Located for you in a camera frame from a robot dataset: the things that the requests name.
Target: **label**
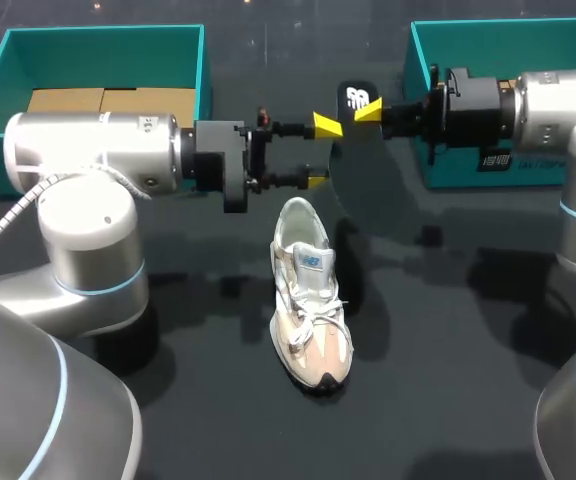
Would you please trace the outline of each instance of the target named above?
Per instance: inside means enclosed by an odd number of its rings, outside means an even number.
[[[478,172],[505,172],[512,164],[509,148],[482,148],[479,150]]]
[[[519,170],[552,170],[553,168],[566,168],[563,160],[532,160],[519,162]]]
[[[311,270],[321,271],[323,269],[321,257],[317,257],[315,255],[301,255],[299,263],[302,267],[309,268]]]
[[[159,117],[139,117],[139,130],[149,133],[152,132],[159,123]]]
[[[370,103],[368,92],[362,88],[346,88],[346,99],[353,110],[361,110]]]

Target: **teal box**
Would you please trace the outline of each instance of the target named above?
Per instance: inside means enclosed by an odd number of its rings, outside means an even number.
[[[473,77],[517,78],[523,72],[576,69],[576,18],[413,22],[404,67],[404,97],[417,101],[430,89],[430,66],[466,67]],[[561,185],[564,162],[513,155],[505,172],[477,172],[479,150],[428,147],[414,141],[430,188]],[[509,147],[509,142],[500,146]]]
[[[3,133],[39,88],[194,88],[195,120],[211,114],[203,25],[22,28],[0,45],[0,197],[8,181]]]

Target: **shoelace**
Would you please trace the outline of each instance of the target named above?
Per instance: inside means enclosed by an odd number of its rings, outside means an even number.
[[[339,300],[339,297],[335,295],[331,300],[319,306],[308,302],[307,297],[295,298],[295,304],[298,307],[297,315],[302,322],[301,325],[290,334],[288,342],[292,347],[304,348],[308,340],[310,340],[315,333],[315,325],[329,323],[336,326],[339,331],[343,333],[344,337],[346,337],[348,345],[350,346],[350,353],[354,351],[348,327],[335,318],[337,310],[344,304],[344,302]]]

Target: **cardboard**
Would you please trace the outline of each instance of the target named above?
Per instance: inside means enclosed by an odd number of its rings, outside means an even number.
[[[193,88],[64,88],[33,91],[29,112],[172,113],[181,127],[192,127]]]
[[[192,127],[195,90],[191,88],[137,88],[106,90],[102,112],[172,113],[181,127]]]
[[[44,89],[32,92],[29,112],[98,112],[103,88]]]

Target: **shoe sole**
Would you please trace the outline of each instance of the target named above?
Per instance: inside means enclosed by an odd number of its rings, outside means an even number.
[[[273,278],[275,276],[275,250],[274,250],[274,242],[270,244],[270,265],[272,267],[272,275]],[[272,318],[270,319],[270,338],[272,339],[272,344],[275,347],[275,352],[277,352],[277,356],[281,361],[281,364],[288,373],[288,376],[292,380],[292,382],[299,387],[302,391],[309,393],[309,394],[324,394],[329,395],[331,393],[336,392],[339,390],[343,383],[339,383],[335,378],[330,375],[329,373],[325,373],[319,383],[316,386],[308,385],[304,383],[295,373],[292,371],[288,362],[286,361],[281,348],[279,347],[279,341],[277,340],[277,312],[273,314]]]

